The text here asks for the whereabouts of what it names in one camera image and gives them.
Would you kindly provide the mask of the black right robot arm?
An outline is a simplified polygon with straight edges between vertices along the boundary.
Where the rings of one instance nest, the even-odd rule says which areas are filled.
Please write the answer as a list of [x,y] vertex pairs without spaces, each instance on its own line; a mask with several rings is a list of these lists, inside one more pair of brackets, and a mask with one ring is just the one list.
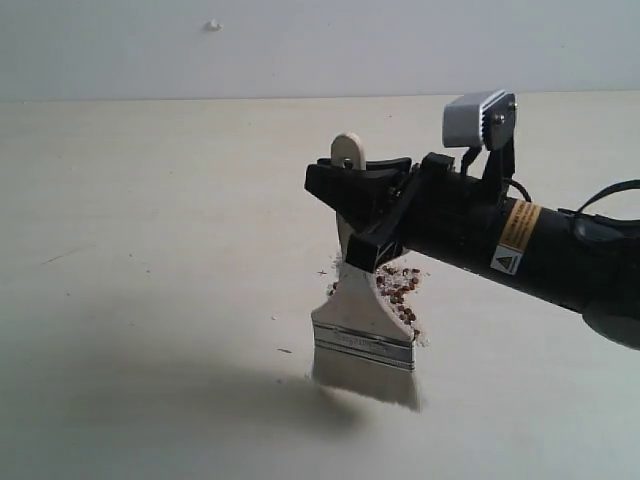
[[604,338],[639,346],[639,224],[510,197],[506,184],[429,154],[365,170],[321,159],[305,189],[353,229],[349,264],[373,272],[410,250],[579,314]]

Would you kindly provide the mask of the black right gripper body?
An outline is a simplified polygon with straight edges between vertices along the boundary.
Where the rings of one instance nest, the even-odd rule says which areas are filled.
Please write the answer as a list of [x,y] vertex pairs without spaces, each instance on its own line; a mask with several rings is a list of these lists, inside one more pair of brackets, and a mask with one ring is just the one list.
[[468,174],[477,156],[427,154],[378,218],[354,233],[346,260],[372,272],[411,250],[473,273],[487,274],[505,223],[504,154],[489,154],[483,175]]

